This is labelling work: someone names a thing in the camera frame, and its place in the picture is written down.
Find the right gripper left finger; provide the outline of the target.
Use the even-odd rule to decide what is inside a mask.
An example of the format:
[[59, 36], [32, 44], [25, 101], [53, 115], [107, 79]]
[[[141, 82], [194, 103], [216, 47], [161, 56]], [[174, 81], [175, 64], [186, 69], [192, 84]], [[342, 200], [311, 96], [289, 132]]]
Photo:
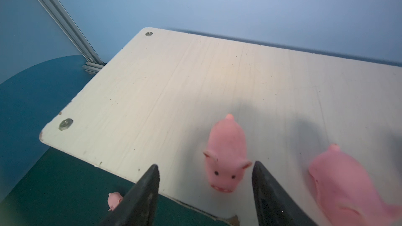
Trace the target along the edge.
[[158, 201], [160, 173], [153, 164], [130, 189], [117, 208], [101, 223], [101, 226], [151, 226]]

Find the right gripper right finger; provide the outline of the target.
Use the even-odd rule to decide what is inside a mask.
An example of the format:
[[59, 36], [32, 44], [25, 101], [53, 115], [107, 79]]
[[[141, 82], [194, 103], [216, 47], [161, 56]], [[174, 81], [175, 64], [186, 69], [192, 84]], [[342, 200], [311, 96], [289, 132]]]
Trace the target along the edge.
[[317, 226], [260, 161], [253, 167], [252, 188], [259, 226]]

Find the pink pig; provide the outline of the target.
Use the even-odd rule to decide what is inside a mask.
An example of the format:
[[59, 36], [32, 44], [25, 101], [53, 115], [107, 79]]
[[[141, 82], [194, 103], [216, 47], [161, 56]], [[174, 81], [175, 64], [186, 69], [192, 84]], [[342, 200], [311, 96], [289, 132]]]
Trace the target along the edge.
[[234, 192], [252, 166], [245, 132], [231, 114], [212, 127], [203, 155], [208, 183], [222, 193]]
[[119, 192], [109, 193], [107, 200], [109, 211], [115, 210], [122, 200], [123, 196]]
[[316, 202], [333, 226], [390, 226], [402, 217], [400, 205], [384, 202], [365, 168], [337, 144], [308, 167]]

